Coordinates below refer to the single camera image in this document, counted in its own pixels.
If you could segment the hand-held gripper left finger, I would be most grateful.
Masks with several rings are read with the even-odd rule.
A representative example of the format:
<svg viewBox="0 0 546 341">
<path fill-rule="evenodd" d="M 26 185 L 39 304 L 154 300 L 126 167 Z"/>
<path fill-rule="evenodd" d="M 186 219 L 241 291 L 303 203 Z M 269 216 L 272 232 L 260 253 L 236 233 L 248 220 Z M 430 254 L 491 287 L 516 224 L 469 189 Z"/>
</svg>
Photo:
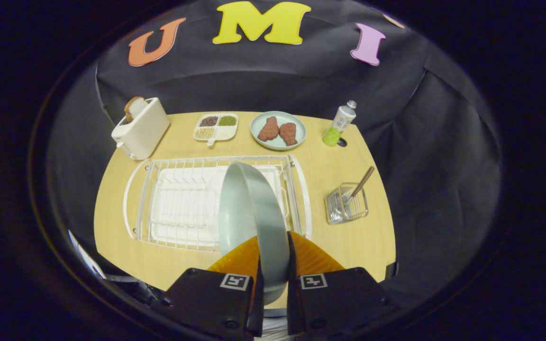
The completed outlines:
<svg viewBox="0 0 546 341">
<path fill-rule="evenodd" d="M 161 313 L 208 338 L 262 335 L 264 278 L 258 238 L 249 238 L 206 270 L 185 270 L 162 295 Z"/>
</svg>

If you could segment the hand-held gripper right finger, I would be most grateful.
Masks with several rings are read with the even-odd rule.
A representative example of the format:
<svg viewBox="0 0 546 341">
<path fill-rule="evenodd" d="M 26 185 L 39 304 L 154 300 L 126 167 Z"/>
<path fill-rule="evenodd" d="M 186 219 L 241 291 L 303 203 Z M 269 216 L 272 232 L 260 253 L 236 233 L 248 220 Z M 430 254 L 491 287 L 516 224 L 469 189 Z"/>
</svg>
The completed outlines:
<svg viewBox="0 0 546 341">
<path fill-rule="evenodd" d="M 366 269 L 345 268 L 303 235 L 287 235 L 289 335 L 357 337 L 385 324 L 399 310 Z"/>
</svg>

